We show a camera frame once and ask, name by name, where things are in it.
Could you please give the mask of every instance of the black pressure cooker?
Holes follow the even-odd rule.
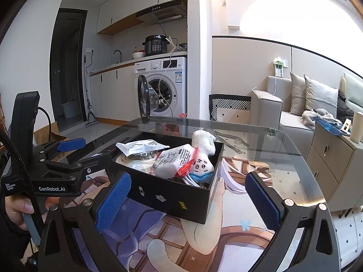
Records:
[[[168,53],[168,44],[170,43],[166,36],[152,35],[146,37],[145,42],[142,44],[145,45],[145,56],[151,56]]]

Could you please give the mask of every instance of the range hood vent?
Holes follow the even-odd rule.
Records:
[[[187,14],[186,3],[183,0],[175,0],[141,10],[136,13],[136,18],[149,24],[156,24],[158,21],[167,22],[181,19]]]

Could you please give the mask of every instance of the black box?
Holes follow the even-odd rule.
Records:
[[[170,148],[166,148],[166,150],[185,144],[192,144],[192,139],[190,138],[149,132],[140,132],[140,134],[131,138],[128,142],[147,139],[153,139],[163,145],[169,145]],[[122,165],[131,176],[131,190],[128,193],[128,197],[169,215],[205,224],[216,190],[216,182],[219,178],[217,168],[222,161],[224,147],[224,144],[221,142],[214,142],[214,144],[216,146],[216,153],[210,156],[209,160],[215,170],[208,189],[155,177]],[[121,151],[115,147],[109,154],[116,161]]]

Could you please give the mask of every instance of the glass table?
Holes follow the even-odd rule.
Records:
[[[211,132],[224,143],[224,172],[217,184],[205,225],[169,216],[127,198],[109,230],[102,236],[128,271],[194,272],[249,271],[274,237],[244,188],[245,177],[256,172],[267,187],[298,206],[315,206],[325,199],[304,158],[281,131],[214,121],[144,117],[127,123],[70,154],[69,163],[114,150],[141,131],[192,137],[196,130]],[[64,207],[94,198],[108,185],[106,174],[92,176],[81,197]],[[297,229],[278,271],[286,270],[304,228]],[[79,248],[91,271],[98,271],[82,241]],[[336,271],[340,271],[339,256]]]

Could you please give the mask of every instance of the sofa armrest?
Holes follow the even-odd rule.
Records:
[[[252,90],[250,125],[278,129],[282,100],[268,92]]]

